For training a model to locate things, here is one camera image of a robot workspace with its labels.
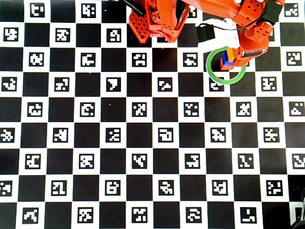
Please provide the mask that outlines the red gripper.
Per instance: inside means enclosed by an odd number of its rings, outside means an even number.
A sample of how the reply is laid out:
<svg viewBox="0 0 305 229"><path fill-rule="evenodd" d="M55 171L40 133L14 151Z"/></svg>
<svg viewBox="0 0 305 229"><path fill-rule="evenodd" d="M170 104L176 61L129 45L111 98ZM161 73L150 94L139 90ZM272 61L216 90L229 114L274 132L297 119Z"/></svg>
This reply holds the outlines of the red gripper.
<svg viewBox="0 0 305 229"><path fill-rule="evenodd" d="M240 47L234 55L234 66L245 66L256 56L267 52L269 36L283 9L283 0L243 0L234 18Z"/></svg>

